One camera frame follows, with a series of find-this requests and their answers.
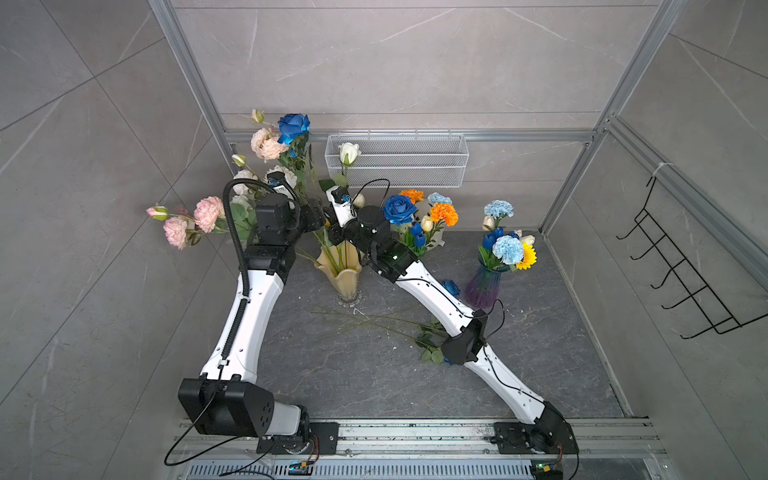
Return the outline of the blue rose top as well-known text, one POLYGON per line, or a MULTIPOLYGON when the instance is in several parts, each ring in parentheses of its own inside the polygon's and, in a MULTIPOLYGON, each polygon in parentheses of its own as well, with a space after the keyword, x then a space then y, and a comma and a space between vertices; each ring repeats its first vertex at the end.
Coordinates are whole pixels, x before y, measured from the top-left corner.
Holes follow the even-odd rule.
POLYGON ((290 145, 297 138, 306 138, 310 125, 309 117, 304 114, 286 114, 278 120, 278 141, 283 145, 290 145))

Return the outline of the purple glass vase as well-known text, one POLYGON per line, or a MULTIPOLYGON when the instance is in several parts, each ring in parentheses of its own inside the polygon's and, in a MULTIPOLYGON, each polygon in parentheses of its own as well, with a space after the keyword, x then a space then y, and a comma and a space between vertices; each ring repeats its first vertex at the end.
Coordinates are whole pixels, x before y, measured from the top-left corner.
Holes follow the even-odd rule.
POLYGON ((498 298, 501 279, 509 266, 491 269, 480 265, 464 290, 467 302, 474 308, 489 309, 498 298))

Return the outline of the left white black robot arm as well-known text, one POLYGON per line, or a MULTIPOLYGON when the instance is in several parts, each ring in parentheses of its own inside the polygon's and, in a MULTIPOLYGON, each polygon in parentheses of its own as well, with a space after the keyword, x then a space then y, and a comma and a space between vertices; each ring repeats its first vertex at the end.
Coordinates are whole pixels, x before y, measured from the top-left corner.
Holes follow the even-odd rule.
POLYGON ((240 278, 222 335, 199 376, 182 381, 178 398, 200 434, 265 437, 298 449, 310 439, 308 412, 257 386, 258 360, 296 260, 295 245, 322 228, 325 218, 318 200, 297 206, 281 193, 262 197, 254 210, 255 226, 236 245, 240 278))

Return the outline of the metal base rail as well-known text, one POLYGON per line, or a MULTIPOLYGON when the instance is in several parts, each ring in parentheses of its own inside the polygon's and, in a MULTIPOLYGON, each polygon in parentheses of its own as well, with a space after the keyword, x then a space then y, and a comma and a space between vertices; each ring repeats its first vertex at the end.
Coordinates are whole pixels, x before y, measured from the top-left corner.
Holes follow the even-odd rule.
POLYGON ((192 434, 161 479, 673 479, 651 422, 572 419, 551 450, 529 448, 503 419, 323 419, 289 451, 245 437, 192 434))

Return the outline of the pink rose lower left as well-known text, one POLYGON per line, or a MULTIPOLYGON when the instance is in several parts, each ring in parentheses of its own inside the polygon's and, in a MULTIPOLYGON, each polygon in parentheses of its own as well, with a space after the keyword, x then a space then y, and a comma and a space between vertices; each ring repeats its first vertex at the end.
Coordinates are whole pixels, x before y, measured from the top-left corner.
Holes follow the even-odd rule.
POLYGON ((166 240, 171 246, 178 250, 183 250, 187 247, 188 221, 185 218, 178 216, 169 217, 163 223, 163 230, 166 240))

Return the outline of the light blue carnation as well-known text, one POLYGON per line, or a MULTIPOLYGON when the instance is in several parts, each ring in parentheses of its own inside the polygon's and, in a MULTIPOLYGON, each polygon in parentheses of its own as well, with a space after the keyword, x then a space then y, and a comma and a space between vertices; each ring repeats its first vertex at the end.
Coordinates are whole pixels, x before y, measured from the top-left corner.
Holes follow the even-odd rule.
POLYGON ((515 265, 524 258, 523 243, 517 237, 503 235, 496 239, 492 253, 503 264, 515 265))
POLYGON ((493 200, 484 207, 484 214, 494 219, 514 216, 514 207, 505 200, 493 200))

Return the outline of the orange carnation large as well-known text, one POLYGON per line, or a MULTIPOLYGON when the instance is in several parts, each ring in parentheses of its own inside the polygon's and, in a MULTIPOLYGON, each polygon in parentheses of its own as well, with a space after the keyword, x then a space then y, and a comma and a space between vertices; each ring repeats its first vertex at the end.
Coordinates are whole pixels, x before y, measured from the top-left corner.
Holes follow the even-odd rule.
POLYGON ((455 226, 459 220, 455 207, 449 203, 435 203, 430 209, 430 218, 435 225, 442 223, 448 227, 455 226))

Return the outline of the yellow sunflower purple vase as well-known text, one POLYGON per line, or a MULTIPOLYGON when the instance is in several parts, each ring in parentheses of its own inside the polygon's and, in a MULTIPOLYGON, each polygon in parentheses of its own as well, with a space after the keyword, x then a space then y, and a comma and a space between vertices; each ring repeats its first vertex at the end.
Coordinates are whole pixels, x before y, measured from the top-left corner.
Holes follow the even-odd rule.
POLYGON ((537 254, 535 248, 529 243, 523 243, 523 256, 519 262, 516 263, 517 270, 528 270, 537 262, 537 254))

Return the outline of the light blue carnation middle vase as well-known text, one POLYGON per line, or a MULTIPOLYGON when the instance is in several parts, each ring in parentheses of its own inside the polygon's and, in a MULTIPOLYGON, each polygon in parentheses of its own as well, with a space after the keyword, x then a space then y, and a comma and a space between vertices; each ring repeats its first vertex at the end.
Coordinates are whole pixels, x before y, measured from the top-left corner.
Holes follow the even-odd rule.
POLYGON ((436 204, 447 204, 447 205, 453 204, 453 201, 450 197, 439 194, 437 192, 433 192, 432 194, 430 194, 427 197, 427 202, 432 206, 436 204))

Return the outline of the white rose tall stem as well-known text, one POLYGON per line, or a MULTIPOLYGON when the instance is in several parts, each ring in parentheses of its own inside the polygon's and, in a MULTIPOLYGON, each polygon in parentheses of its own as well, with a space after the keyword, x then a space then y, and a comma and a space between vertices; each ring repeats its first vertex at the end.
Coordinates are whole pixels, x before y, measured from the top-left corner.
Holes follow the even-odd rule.
POLYGON ((360 154, 361 150, 358 144, 345 142, 339 146, 339 160, 345 167, 352 166, 360 154))

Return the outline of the yellow wavy glass vase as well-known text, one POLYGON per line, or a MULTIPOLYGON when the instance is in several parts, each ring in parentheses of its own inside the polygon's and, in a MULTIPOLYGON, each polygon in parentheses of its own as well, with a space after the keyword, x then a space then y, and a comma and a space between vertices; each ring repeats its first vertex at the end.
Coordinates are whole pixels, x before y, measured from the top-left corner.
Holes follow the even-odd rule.
POLYGON ((357 249, 350 242, 322 245, 315 267, 326 275, 343 302, 351 303, 357 299, 362 265, 357 249))

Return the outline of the light blue carnation lower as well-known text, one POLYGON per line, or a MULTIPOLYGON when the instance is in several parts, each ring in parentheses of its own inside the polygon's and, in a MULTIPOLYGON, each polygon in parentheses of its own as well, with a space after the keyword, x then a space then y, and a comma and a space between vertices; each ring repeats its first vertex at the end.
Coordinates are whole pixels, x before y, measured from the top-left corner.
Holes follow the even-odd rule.
POLYGON ((523 243, 517 237, 503 235, 496 239, 492 253, 503 264, 515 265, 524 258, 523 243))

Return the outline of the light blue carnation upper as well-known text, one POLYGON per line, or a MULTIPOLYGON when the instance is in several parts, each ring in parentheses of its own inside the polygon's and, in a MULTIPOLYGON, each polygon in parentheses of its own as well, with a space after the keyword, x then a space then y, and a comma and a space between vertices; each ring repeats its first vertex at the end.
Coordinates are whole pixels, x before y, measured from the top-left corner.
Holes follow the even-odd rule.
POLYGON ((484 207, 484 214, 494 219, 514 216, 514 207, 505 200, 493 200, 484 207))

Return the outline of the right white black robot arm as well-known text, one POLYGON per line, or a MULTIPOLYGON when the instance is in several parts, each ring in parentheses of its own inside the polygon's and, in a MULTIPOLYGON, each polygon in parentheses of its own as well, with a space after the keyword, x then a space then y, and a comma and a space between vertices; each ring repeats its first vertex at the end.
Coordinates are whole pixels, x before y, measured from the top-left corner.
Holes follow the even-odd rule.
POLYGON ((488 314, 455 298, 403 243, 393 237, 384 212, 375 206, 357 210, 350 202, 323 208, 333 244, 349 242, 381 277, 412 295, 447 332, 443 355, 481 378, 511 409, 515 432, 505 440, 537 453, 580 453, 576 435, 563 415, 515 376, 488 345, 488 314))

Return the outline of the pink rose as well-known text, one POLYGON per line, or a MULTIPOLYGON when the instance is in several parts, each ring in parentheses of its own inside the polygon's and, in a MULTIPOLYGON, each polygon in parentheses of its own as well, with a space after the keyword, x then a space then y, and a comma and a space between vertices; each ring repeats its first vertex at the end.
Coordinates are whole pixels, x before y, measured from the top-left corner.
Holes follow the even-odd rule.
POLYGON ((178 250, 183 250, 187 247, 188 221, 185 218, 178 216, 169 217, 163 223, 163 230, 166 240, 171 246, 178 250))
POLYGON ((221 226, 220 218, 225 215, 222 200, 217 196, 201 199, 195 207, 194 219, 203 233, 223 233, 226 226, 221 226))

